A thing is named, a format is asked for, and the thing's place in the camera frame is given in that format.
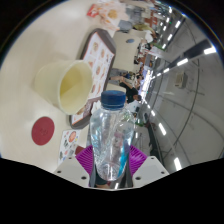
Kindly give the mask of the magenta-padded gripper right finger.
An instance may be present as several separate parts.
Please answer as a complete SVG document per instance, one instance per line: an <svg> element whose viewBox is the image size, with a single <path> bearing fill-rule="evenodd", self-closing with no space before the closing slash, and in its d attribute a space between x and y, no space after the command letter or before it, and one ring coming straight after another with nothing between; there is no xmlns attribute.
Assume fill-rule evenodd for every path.
<svg viewBox="0 0 224 224"><path fill-rule="evenodd" d="M129 153L129 172L133 188L140 188L168 175L155 156L147 156L132 146Z"/></svg>

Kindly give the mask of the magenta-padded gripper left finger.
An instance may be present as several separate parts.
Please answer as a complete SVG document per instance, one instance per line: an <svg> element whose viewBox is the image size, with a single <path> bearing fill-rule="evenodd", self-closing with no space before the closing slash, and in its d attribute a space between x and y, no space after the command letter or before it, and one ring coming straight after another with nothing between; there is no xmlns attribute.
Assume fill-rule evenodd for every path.
<svg viewBox="0 0 224 224"><path fill-rule="evenodd" d="M54 171L56 176L84 188L94 185L93 173L94 156L91 146L82 149L77 155L66 156L65 160Z"/></svg>

